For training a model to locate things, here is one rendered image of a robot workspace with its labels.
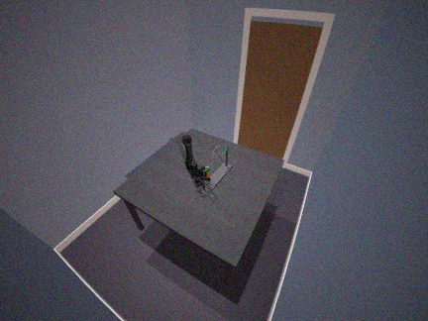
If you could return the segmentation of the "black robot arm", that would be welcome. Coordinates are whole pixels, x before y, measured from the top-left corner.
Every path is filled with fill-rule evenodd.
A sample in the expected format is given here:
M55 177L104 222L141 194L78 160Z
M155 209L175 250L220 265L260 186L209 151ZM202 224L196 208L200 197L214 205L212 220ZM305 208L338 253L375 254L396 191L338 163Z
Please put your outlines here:
M186 149L186 159L185 159L185 164L186 164L186 169L190 170L191 172L195 173L197 170L197 162L193 159L193 154L192 154L192 146L191 146L191 137L189 135L185 135L182 136L182 142L185 144L185 149ZM202 166L202 168L200 168L197 172L198 174L202 173L205 166Z

